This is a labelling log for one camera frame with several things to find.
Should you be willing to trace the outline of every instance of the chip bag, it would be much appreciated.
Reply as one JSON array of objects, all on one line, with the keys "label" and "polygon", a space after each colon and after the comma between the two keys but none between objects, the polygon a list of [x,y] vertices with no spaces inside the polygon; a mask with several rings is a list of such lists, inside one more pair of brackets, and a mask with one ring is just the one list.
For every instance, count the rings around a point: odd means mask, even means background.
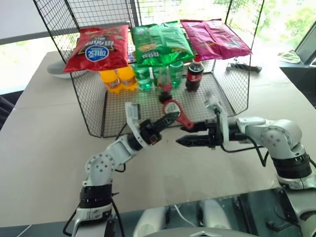
[{"label": "chip bag", "polygon": [[194,58],[177,21],[135,27],[133,36],[139,67],[161,67]]},{"label": "chip bag", "polygon": [[128,25],[102,29],[82,29],[77,45],[64,72],[79,70],[104,71],[126,67]]},{"label": "chip bag", "polygon": [[220,19],[181,20],[201,60],[229,59],[252,54],[250,48]]}]

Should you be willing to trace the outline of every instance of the window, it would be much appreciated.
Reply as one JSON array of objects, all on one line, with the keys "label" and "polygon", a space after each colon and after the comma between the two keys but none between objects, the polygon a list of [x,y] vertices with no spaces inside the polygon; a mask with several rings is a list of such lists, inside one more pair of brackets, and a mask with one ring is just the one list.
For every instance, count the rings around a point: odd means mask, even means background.
[{"label": "window", "polygon": [[295,49],[315,21],[315,0],[265,0],[254,50]]},{"label": "window", "polygon": [[24,90],[50,51],[56,51],[50,37],[0,45],[0,95]]}]

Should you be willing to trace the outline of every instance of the black cable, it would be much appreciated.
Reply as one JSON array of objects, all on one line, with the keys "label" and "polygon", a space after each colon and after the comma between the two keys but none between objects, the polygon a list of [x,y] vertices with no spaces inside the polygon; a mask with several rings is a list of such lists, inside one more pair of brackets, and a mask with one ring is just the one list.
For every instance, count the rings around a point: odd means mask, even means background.
[{"label": "black cable", "polygon": [[262,154],[261,154],[261,152],[260,152],[260,150],[258,148],[257,143],[251,137],[249,137],[247,135],[246,135],[246,138],[254,145],[254,147],[255,147],[255,149],[256,149],[256,151],[258,153],[258,156],[259,156],[259,159],[261,161],[262,166],[266,167],[266,165],[267,165],[267,158],[268,158],[269,152],[266,153],[265,158],[263,159],[262,158]]},{"label": "black cable", "polygon": [[111,202],[112,202],[114,211],[115,211],[115,213],[116,213],[116,215],[118,217],[118,224],[119,224],[119,228],[120,228],[120,233],[122,234],[122,237],[125,237],[123,222],[122,222],[122,219],[120,218],[118,207],[115,205],[115,202],[114,202],[113,198],[112,198]]},{"label": "black cable", "polygon": [[248,148],[243,148],[243,149],[238,149],[238,150],[227,150],[223,144],[221,144],[221,148],[224,152],[227,152],[227,153],[236,153],[236,152],[244,152],[244,151],[248,151],[248,150],[253,150],[253,149],[256,149],[255,147],[248,147]]},{"label": "black cable", "polygon": [[72,221],[73,217],[75,216],[76,210],[77,210],[77,208],[75,209],[75,211],[73,212],[73,214],[70,216],[70,218],[68,219],[68,221],[66,222],[66,224],[65,224],[65,226],[64,226],[64,228],[63,228],[63,234],[66,235],[66,236],[70,236],[70,237],[71,237],[71,236],[73,235],[73,234],[67,232],[67,227],[69,226],[70,222]]},{"label": "black cable", "polygon": [[117,140],[117,139],[120,137],[121,133],[123,132],[123,130],[124,130],[124,128],[125,128],[126,126],[127,126],[127,123],[125,123],[124,126],[120,129],[120,131],[119,131],[117,137],[115,138],[115,140]]},{"label": "black cable", "polygon": [[222,150],[224,152],[227,152],[227,153],[235,153],[235,152],[243,152],[243,151],[248,151],[248,150],[252,150],[252,149],[256,149],[257,151],[257,154],[259,156],[259,159],[261,161],[261,164],[263,167],[266,167],[267,165],[267,159],[268,159],[268,155],[269,155],[269,152],[267,152],[265,154],[265,158],[263,159],[262,157],[262,154],[259,150],[259,148],[262,148],[261,146],[258,146],[257,143],[249,136],[245,135],[245,138],[247,138],[252,144],[253,144],[253,147],[248,147],[248,148],[243,148],[243,149],[239,149],[239,150],[233,150],[233,151],[229,151],[229,150],[226,150],[224,145],[223,145],[223,140],[222,140],[222,136],[221,136],[221,133],[220,133],[220,112],[218,110],[215,110],[215,114],[216,114],[216,123],[217,123],[217,137],[220,139],[220,146],[222,148]]},{"label": "black cable", "polygon": [[[120,137],[120,135],[122,134],[122,132],[123,132],[123,130],[124,130],[124,128],[125,128],[126,126],[127,126],[127,123],[125,123],[124,126],[120,129],[120,131],[119,131],[117,137],[115,138],[115,140],[117,140],[117,139]],[[123,164],[123,170],[116,169],[115,171],[116,171],[116,172],[119,172],[119,173],[125,172],[125,171],[126,171],[126,164]]]},{"label": "black cable", "polygon": [[126,171],[126,164],[125,163],[123,164],[123,170],[116,169],[115,171],[119,172],[119,173],[125,172]]},{"label": "black cable", "polygon": [[282,217],[282,216],[279,214],[279,212],[277,211],[277,206],[275,206],[275,214],[276,214],[276,216],[277,216],[279,219],[281,219],[282,221],[291,223],[291,224],[294,225],[294,226],[299,226],[297,223],[288,221],[288,220],[286,220],[284,217]]}]

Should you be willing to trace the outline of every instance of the red chip bag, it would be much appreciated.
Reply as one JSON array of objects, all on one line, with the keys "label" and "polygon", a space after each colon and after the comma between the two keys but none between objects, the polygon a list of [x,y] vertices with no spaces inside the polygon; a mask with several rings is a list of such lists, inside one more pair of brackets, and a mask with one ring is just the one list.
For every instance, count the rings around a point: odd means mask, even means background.
[{"label": "red chip bag", "polygon": [[107,29],[91,27],[80,30],[76,48],[64,72],[104,71],[126,67],[128,25]]}]

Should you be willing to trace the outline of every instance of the pink chip bag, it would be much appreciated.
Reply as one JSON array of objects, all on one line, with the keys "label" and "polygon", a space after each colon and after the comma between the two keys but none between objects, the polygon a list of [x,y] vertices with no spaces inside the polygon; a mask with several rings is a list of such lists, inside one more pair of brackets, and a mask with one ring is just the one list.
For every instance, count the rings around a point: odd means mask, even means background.
[{"label": "pink chip bag", "polygon": [[229,59],[252,54],[250,48],[220,19],[181,20],[201,60]]}]

